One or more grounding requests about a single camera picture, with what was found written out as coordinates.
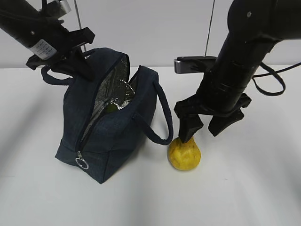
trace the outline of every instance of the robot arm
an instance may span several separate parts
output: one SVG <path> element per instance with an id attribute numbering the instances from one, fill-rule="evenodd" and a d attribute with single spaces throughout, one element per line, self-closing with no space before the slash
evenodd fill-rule
<path id="1" fill-rule="evenodd" d="M 178 102 L 179 137 L 186 143 L 203 127 L 199 114 L 212 115 L 209 130 L 217 136 L 242 120 L 243 94 L 264 57 L 283 41 L 301 39 L 300 0 L 234 0 L 228 14 L 228 37 L 214 57 L 179 57 L 176 73 L 204 72 L 196 94 Z"/>
<path id="2" fill-rule="evenodd" d="M 66 0 L 42 0 L 40 12 L 25 0 L 0 0 L 0 28 L 35 54 L 26 63 L 31 69 L 47 65 L 54 72 L 92 80 L 93 70 L 80 47 L 91 44 L 95 35 L 89 28 L 65 29 L 58 18 L 70 10 Z"/>

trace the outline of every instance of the bag handle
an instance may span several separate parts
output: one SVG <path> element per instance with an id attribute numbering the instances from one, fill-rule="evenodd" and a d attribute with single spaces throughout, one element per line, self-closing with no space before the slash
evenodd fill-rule
<path id="1" fill-rule="evenodd" d="M 71 84 L 72 78 L 67 78 L 62 80 L 57 79 L 55 77 L 52 77 L 50 74 L 48 74 L 49 70 L 50 70 L 49 66 L 44 66 L 41 69 L 41 74 L 44 82 L 48 83 L 49 85 L 55 85 L 55 86 L 69 86 Z"/>
<path id="2" fill-rule="evenodd" d="M 153 83 L 155 86 L 155 89 L 157 91 L 157 95 L 159 97 L 160 103 L 163 108 L 164 116 L 167 122 L 168 126 L 168 138 L 166 140 L 162 139 L 159 137 L 153 130 L 152 128 L 146 123 L 144 118 L 139 114 L 135 113 L 133 116 L 134 121 L 140 126 L 142 131 L 145 133 L 145 135 L 154 143 L 160 144 L 160 145 L 169 145 L 173 138 L 174 138 L 174 128 L 173 128 L 173 118 L 171 116 L 170 108 L 165 96 L 165 93 L 162 89 L 162 87 L 159 85 L 157 81 Z"/>

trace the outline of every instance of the dark blue lunch bag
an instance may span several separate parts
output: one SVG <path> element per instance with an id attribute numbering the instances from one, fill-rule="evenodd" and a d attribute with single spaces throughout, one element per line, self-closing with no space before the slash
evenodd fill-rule
<path id="1" fill-rule="evenodd" d="M 63 104 L 63 139 L 55 157 L 103 183 L 130 157 L 144 135 L 157 144 L 168 145 L 174 132 L 157 72 L 140 66 L 129 81 L 126 54 L 108 48 L 93 49 L 90 53 L 87 62 L 95 72 L 93 82 L 80 76 L 59 80 L 48 74 L 48 67 L 42 69 L 42 75 L 49 84 L 69 86 Z M 124 95 L 110 96 L 120 90 Z M 157 96 L 168 125 L 166 140 L 150 127 Z M 121 108 L 116 104 L 118 101 L 126 104 Z"/>

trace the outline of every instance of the cable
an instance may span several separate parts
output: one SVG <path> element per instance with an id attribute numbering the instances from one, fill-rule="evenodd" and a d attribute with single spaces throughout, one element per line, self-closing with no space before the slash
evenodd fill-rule
<path id="1" fill-rule="evenodd" d="M 212 5 L 212 12 L 211 12 L 210 25 L 209 25 L 209 31 L 208 31 L 208 37 L 207 37 L 207 43 L 206 43 L 205 56 L 207 56 L 207 50 L 208 50 L 208 45 L 209 45 L 212 19 L 213 19 L 213 13 L 214 13 L 214 6 L 215 6 L 215 0 L 213 0 L 213 5 Z"/>
<path id="2" fill-rule="evenodd" d="M 276 73 L 282 73 L 282 72 L 286 72 L 286 71 L 289 71 L 295 67 L 299 67 L 301 66 L 301 62 L 300 63 L 297 63 L 293 66 L 290 66 L 290 67 L 287 67 L 285 69 L 282 69 L 282 70 L 279 70 L 279 71 L 276 71 Z M 271 73 L 266 73 L 266 74 L 258 74 L 258 75 L 254 75 L 253 78 L 260 78 L 260 77 L 265 77 L 265 76 L 268 76 L 268 75 L 272 75 Z"/>
<path id="3" fill-rule="evenodd" d="M 74 0 L 74 5 L 75 5 L 75 11 L 76 11 L 76 16 L 77 16 L 77 21 L 79 23 L 79 28 L 82 29 L 81 21 L 80 21 L 80 16 L 79 16 L 79 8 L 77 6 L 77 1 L 76 0 Z M 85 52 L 87 51 L 86 45 L 84 45 L 84 51 Z"/>
<path id="4" fill-rule="evenodd" d="M 280 96 L 280 95 L 284 94 L 284 92 L 286 90 L 286 85 L 285 85 L 285 82 L 283 81 L 283 79 L 277 74 L 277 72 L 275 72 L 274 69 L 270 68 L 269 66 L 265 65 L 264 63 L 261 63 L 260 67 L 262 67 L 264 70 L 268 71 L 271 75 L 273 75 L 274 78 L 281 84 L 283 89 L 282 89 L 282 91 L 276 92 L 276 93 L 265 91 L 265 90 L 261 89 L 258 86 L 256 80 L 254 78 L 252 78 L 252 80 L 255 84 L 255 87 L 258 89 L 258 91 L 261 92 L 263 95 L 270 96 L 270 97 L 276 97 L 276 96 Z"/>

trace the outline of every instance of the white surface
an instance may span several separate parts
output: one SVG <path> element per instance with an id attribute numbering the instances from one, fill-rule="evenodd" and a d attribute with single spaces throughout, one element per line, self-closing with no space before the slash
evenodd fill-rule
<path id="1" fill-rule="evenodd" d="M 208 55 L 218 56 L 228 35 L 228 11 L 233 0 L 216 0 L 212 29 L 208 45 Z M 286 40 L 277 44 L 264 59 L 266 64 L 296 64 L 301 61 L 301 40 Z"/>
<path id="2" fill-rule="evenodd" d="M 192 95 L 201 74 L 155 68 L 171 108 Z M 179 172 L 167 148 L 146 141 L 100 185 L 54 158 L 63 132 L 66 88 L 44 84 L 39 72 L 1 69 L 0 219 L 6 226 L 299 226 L 301 225 L 301 68 L 283 75 L 287 92 L 253 99 L 243 121 L 218 137 L 195 135 L 201 164 Z M 280 89 L 273 79 L 259 83 Z M 173 112 L 174 130 L 179 122 Z M 166 135 L 158 106 L 153 128 Z"/>
<path id="3" fill-rule="evenodd" d="M 41 0 L 27 0 L 37 10 L 41 9 Z M 63 16 L 62 19 L 65 21 L 63 24 L 68 30 L 78 30 L 79 26 L 77 23 L 75 7 L 73 0 L 68 0 L 72 11 L 67 15 Z M 10 37 L 7 33 L 0 29 L 0 68 L 25 68 L 26 62 L 33 53 L 22 46 L 15 39 Z"/>
<path id="4" fill-rule="evenodd" d="M 129 54 L 132 66 L 173 66 L 180 56 L 205 53 L 212 0 L 78 0 L 83 26 L 95 34 L 89 48 Z"/>

